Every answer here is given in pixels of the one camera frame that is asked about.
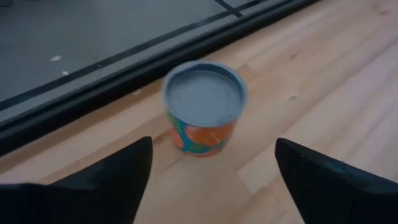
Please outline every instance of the colorful label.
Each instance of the colorful label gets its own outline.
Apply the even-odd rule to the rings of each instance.
[[[218,128],[201,128],[185,124],[167,113],[172,128],[173,143],[183,152],[198,157],[212,156],[219,152],[233,132],[234,122]]]

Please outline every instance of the can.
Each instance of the can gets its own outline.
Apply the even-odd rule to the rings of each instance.
[[[162,85],[173,143],[198,157],[222,150],[244,111],[248,91],[242,78],[220,63],[186,62]]]

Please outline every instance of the light wood surface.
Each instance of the light wood surface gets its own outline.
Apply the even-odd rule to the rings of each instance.
[[[152,136],[135,223],[303,223],[277,168],[277,137],[398,181],[397,15],[396,0],[323,0],[205,57],[236,69],[249,90],[221,154],[172,146],[159,80],[0,158],[0,182],[51,183]]]

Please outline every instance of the gray floor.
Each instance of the gray floor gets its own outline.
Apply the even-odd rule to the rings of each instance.
[[[222,11],[214,0],[16,0],[0,8],[0,101]]]

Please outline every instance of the can lid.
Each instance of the can lid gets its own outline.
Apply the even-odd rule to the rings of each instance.
[[[181,121],[218,127],[237,120],[246,104],[241,77],[220,63],[187,62],[167,74],[163,83],[166,108]]]

